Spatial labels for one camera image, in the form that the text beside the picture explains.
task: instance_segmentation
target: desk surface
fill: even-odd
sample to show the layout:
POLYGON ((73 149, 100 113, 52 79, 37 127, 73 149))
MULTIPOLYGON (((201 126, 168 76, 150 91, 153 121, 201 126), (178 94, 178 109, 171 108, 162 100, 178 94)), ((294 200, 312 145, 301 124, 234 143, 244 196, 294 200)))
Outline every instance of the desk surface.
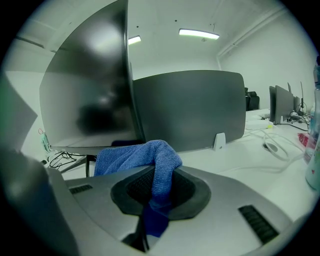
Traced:
MULTIPOLYGON (((248 111, 248 119, 254 120, 257 115, 267 112, 265 109, 248 111)), ((290 139, 304 149, 297 134, 301 130, 289 125, 273 126, 265 130, 290 139)), ((280 137, 274 138, 288 152, 290 158, 301 155, 302 152, 280 137)), ((319 194, 311 189, 305 179, 306 163, 301 158, 292 163, 282 172, 272 169, 252 168, 257 166, 282 167, 285 162, 274 157, 263 147, 262 138, 254 135, 246 136, 230 143, 219 151, 203 149, 179 153, 183 165, 206 172, 234 178, 282 209, 291 220, 310 213, 318 200, 319 194)), ((94 163, 90 166, 90 175, 94 172, 94 163)), ((85 167, 80 166, 63 174, 65 180, 85 177, 85 167)))

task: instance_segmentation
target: black rubber opening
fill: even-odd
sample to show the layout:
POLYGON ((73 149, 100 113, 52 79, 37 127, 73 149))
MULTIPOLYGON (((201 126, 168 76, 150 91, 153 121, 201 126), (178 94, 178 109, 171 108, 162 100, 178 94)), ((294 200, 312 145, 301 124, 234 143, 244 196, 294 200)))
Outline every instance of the black rubber opening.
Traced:
MULTIPOLYGON (((149 170, 148 172, 137 177, 126 186, 126 193, 145 206, 152 198, 152 183, 154 180, 155 170, 149 170)), ((172 208, 182 205, 188 201, 195 193, 195 184, 174 171, 172 173, 172 186, 171 186, 171 203, 172 208)))
MULTIPOLYGON (((155 167, 150 166, 115 184, 111 198, 124 214, 141 216, 152 198, 155 167)), ((211 197, 208 185, 201 179, 176 168, 172 173, 170 221, 195 217, 211 197)))

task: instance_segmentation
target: plastic bottle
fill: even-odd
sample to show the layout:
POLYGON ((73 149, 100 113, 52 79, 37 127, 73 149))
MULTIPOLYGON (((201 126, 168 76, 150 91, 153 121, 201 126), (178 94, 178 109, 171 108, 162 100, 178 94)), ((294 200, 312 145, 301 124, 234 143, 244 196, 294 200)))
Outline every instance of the plastic bottle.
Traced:
POLYGON ((304 152, 304 160, 308 164, 310 162, 311 157, 316 148, 316 144, 318 141, 319 133, 320 133, 320 64, 319 64, 319 56, 317 58, 317 65, 314 67, 314 82, 315 82, 315 90, 314 90, 314 117, 312 119, 312 127, 308 139, 308 143, 304 152))
POLYGON ((312 158, 306 169, 305 179, 310 187, 320 191, 320 139, 316 143, 312 158))

